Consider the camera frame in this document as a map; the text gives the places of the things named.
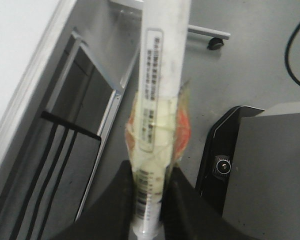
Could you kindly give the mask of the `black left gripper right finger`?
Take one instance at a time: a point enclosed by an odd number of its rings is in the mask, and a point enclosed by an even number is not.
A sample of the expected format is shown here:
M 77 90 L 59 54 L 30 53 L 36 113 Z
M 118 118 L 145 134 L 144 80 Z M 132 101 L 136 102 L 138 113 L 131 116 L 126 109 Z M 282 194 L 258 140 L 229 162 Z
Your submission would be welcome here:
M 253 240 L 226 222 L 199 196 L 179 167 L 165 192 L 161 219 L 166 240 Z

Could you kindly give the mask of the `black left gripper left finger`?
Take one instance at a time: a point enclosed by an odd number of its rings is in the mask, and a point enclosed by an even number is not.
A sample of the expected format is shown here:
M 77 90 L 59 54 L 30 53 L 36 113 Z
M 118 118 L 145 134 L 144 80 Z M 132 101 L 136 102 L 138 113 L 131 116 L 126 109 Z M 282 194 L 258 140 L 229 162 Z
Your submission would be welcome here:
M 52 239 L 127 240 L 132 220 L 133 195 L 131 164 L 124 160 L 97 201 Z

